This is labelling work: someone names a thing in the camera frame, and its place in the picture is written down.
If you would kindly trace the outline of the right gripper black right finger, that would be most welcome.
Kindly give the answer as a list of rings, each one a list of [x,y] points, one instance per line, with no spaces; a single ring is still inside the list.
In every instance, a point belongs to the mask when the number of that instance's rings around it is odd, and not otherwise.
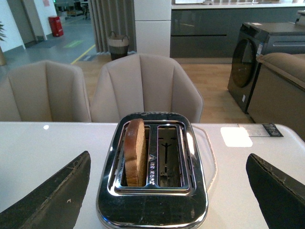
[[[270,229],[305,227],[305,186],[256,154],[246,171],[251,189]]]

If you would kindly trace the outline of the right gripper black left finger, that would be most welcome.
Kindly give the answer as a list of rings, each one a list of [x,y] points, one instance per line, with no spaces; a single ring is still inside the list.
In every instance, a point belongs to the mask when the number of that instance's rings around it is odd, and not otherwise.
[[[72,229],[90,179],[84,151],[24,198],[1,212],[2,229]]]

